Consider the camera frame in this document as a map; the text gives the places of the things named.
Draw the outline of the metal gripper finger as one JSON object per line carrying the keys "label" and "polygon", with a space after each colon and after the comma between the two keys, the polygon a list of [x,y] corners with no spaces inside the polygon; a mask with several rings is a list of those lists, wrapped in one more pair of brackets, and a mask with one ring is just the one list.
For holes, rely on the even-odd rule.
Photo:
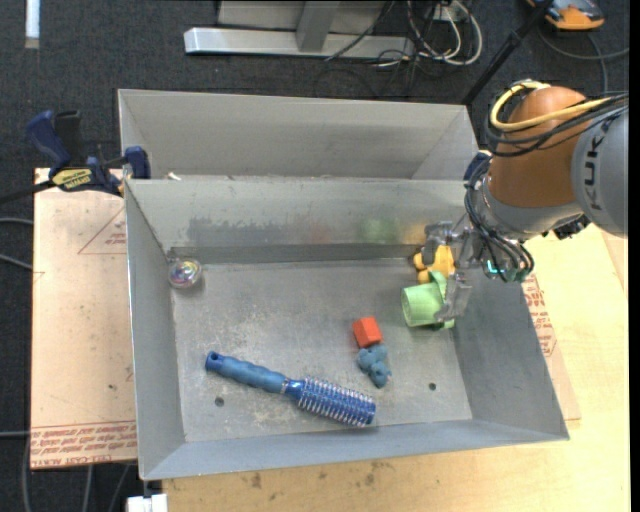
{"label": "metal gripper finger", "polygon": [[456,272],[447,279],[445,296],[435,319],[440,323],[453,321],[461,316],[467,307],[472,285],[464,272]]}
{"label": "metal gripper finger", "polygon": [[467,229],[465,227],[459,229],[459,225],[452,221],[439,221],[426,225],[424,232],[426,245],[462,245],[468,238]]}

